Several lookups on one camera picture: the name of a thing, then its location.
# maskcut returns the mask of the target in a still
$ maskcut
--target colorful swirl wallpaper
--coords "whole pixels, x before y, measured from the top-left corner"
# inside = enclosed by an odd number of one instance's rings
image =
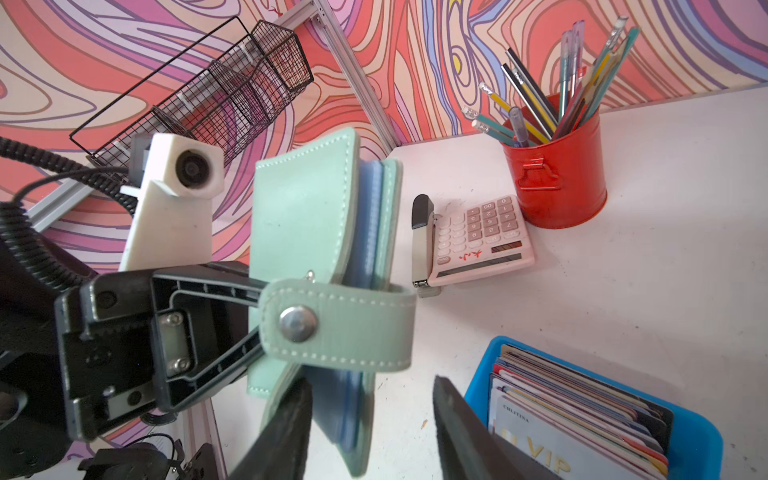
[[[501,73],[512,46],[556,92],[561,33],[586,21],[589,65],[619,15],[642,34],[606,108],[739,88],[768,80],[765,0],[328,0],[402,143],[473,133],[463,105],[500,113],[478,93],[485,81],[507,99]],[[273,21],[291,0],[3,0],[0,4],[0,135],[87,163],[69,133],[175,52],[238,15],[248,28]],[[250,195],[257,161],[341,127],[362,136],[362,158],[385,157],[374,129],[310,23],[296,30],[315,76],[227,169],[214,202],[214,259],[249,258]],[[235,41],[222,31],[202,60]],[[199,71],[186,62],[161,72],[82,134],[101,146]],[[0,159],[0,199],[48,174]],[[28,207],[56,188],[29,195]],[[118,268],[131,218],[93,194],[45,235],[100,272]],[[112,439],[138,428],[128,425]]]

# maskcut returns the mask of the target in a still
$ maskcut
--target black wire basket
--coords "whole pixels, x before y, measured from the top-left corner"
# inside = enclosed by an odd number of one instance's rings
[[[94,151],[75,140],[78,132],[114,104],[235,19],[246,35],[181,88]],[[263,20],[248,32],[238,17],[232,17],[102,108],[69,137],[100,167],[126,167],[133,139],[157,132],[217,145],[224,152],[226,166],[313,81],[296,33]],[[108,175],[127,183],[127,175]]]

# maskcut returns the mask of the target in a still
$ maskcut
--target red bucket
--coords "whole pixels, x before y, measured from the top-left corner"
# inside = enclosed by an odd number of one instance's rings
[[[549,100],[557,104],[559,95]],[[523,115],[533,125],[527,108]],[[502,145],[515,181],[523,217],[541,228],[568,228],[586,222],[605,205],[600,115],[580,128],[538,147]]]

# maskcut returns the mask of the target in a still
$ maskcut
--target stack of cards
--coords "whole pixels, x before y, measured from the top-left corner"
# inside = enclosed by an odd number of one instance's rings
[[[667,477],[673,413],[517,347],[491,374],[488,430],[573,480]]]

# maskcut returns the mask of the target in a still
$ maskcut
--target blue bin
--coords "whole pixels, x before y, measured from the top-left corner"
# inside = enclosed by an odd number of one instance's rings
[[[513,345],[519,349],[543,356],[553,362],[572,368],[577,372],[584,373],[627,392],[632,392],[637,396],[644,397],[672,410],[674,413],[674,424],[670,438],[670,449],[667,452],[667,459],[670,462],[668,480],[717,480],[720,478],[720,466],[723,462],[723,437],[720,436],[720,432],[717,431],[715,425],[712,425],[703,416],[622,385],[614,380],[607,379],[604,376],[597,375],[589,370],[582,369],[580,366],[560,360],[557,357],[531,348],[524,343],[516,342],[506,336],[497,336],[488,345],[480,366],[478,366],[475,376],[472,377],[472,382],[469,384],[467,393],[464,395],[464,399],[472,407],[472,410],[475,411],[475,414],[480,417],[485,426],[488,426],[489,377],[496,359],[502,353],[503,345]]]

